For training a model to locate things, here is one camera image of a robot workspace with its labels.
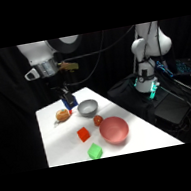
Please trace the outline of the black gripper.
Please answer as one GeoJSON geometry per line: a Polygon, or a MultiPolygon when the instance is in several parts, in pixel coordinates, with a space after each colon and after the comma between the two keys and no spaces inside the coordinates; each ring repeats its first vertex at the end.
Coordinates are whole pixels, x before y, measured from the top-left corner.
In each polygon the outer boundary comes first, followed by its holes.
{"type": "Polygon", "coordinates": [[[69,104],[67,103],[66,98],[67,95],[69,95],[70,103],[72,105],[76,105],[76,97],[69,91],[68,87],[66,86],[66,81],[64,80],[64,75],[62,75],[60,72],[47,78],[47,83],[50,89],[52,89],[60,99],[63,101],[63,104],[65,104],[65,107],[68,108],[69,104]]]}

